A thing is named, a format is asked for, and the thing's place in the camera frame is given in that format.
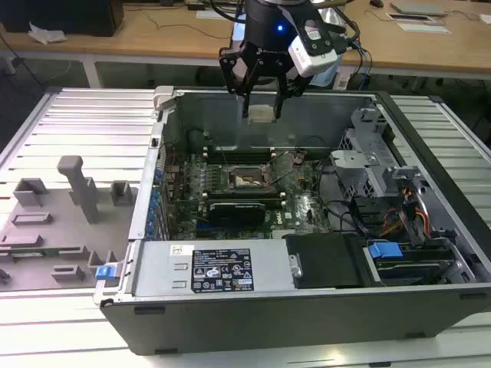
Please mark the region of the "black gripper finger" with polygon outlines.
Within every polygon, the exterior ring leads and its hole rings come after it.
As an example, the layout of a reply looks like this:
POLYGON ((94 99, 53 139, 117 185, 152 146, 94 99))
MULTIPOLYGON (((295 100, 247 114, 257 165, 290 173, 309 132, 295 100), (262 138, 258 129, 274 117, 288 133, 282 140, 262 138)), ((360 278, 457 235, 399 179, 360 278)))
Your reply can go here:
POLYGON ((219 66, 222 69, 228 91, 243 98, 242 116, 248 117, 250 94, 258 81, 258 58, 252 55, 251 48, 236 51, 232 48, 221 48, 219 66), (233 72, 233 68, 239 65, 239 61, 245 65, 245 73, 241 80, 233 72))
POLYGON ((292 97, 300 97, 307 88, 307 78, 298 75, 291 83, 288 82, 285 74, 277 78, 278 89, 273 107, 275 117, 280 117, 282 105, 285 100, 292 97))

